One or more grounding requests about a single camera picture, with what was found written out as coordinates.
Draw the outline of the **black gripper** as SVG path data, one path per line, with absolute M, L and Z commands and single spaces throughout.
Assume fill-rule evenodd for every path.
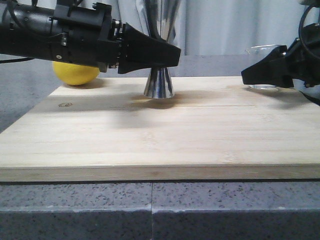
M 317 57 L 311 56 L 296 38 L 287 50 L 286 45 L 274 48 L 264 59 L 241 71 L 244 85 L 270 84 L 280 88 L 293 88 L 293 79 L 304 82 L 304 86 L 320 84 L 320 25 L 312 23 L 302 29 L 302 37 Z
M 74 1 L 58 1 L 51 18 L 50 32 L 54 61 L 91 66 L 105 73 L 117 68 L 127 74 L 148 68 L 176 67 L 181 49 L 162 39 L 149 37 L 130 24 L 113 19 L 112 6 L 96 2 L 91 9 Z

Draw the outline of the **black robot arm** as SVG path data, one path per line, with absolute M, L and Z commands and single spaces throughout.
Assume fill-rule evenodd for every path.
M 0 52 L 57 61 L 119 74 L 147 68 L 175 67 L 180 49 L 113 19 L 112 7 L 97 2 L 83 8 L 76 0 L 59 0 L 55 9 L 0 3 Z

